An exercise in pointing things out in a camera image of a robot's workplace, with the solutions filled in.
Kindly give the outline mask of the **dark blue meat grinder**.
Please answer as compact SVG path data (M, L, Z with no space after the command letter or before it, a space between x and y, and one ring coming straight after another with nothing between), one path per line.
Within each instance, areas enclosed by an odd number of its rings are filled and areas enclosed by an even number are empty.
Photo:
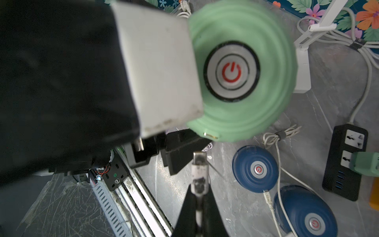
M299 237L336 237L338 225L329 205L312 191L299 186L280 188L282 204Z
M237 182L254 193L271 190L279 176L278 164L273 155L255 145L247 145L236 151L232 170Z

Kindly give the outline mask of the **dark blue meat grinder front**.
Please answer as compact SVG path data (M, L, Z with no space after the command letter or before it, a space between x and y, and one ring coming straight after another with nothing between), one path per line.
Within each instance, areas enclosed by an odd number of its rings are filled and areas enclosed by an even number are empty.
M299 186L280 188L282 204L299 237L336 237L338 225L329 205L312 191Z

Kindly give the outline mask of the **green USB charger adapter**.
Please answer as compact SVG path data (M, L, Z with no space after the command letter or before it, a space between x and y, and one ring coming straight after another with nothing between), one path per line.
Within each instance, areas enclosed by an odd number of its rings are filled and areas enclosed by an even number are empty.
M379 153L355 152L352 154L349 168L361 175L379 176Z

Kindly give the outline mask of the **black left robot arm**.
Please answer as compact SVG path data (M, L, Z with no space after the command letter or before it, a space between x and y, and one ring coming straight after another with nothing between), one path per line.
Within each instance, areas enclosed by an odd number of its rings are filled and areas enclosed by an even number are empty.
M145 1L1 1L1 186L201 117L194 19Z

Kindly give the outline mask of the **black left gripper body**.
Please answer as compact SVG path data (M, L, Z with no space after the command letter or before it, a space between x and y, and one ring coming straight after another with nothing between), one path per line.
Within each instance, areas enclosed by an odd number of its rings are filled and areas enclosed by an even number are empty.
M176 175L193 159L194 152L205 151L209 145L209 139L184 129L127 143L124 155L130 168L146 166L152 157L161 155L163 166L168 167L170 175Z

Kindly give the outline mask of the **green cordless meat grinder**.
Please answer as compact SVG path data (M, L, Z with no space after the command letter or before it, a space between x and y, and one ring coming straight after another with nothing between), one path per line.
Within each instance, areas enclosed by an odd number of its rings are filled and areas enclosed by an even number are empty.
M280 19L253 1L217 1L189 18L189 30L203 115L187 127L218 142L265 131L288 106L298 72Z

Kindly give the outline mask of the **black power strip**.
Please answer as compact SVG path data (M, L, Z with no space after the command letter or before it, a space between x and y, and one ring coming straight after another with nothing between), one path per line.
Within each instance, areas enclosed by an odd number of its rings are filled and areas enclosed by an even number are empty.
M334 127L322 188L328 192L357 201L362 175L350 169L352 155L365 152L368 131L352 124Z

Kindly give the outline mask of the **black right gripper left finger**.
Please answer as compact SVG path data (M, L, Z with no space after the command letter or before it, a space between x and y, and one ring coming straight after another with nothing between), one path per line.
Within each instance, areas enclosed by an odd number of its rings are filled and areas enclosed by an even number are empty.
M196 236L196 196L188 190L171 237L195 237Z

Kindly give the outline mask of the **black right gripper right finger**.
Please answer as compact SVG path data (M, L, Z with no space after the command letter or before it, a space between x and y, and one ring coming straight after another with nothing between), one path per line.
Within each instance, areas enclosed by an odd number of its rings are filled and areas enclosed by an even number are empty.
M202 234L204 237L228 237L211 186L203 197Z

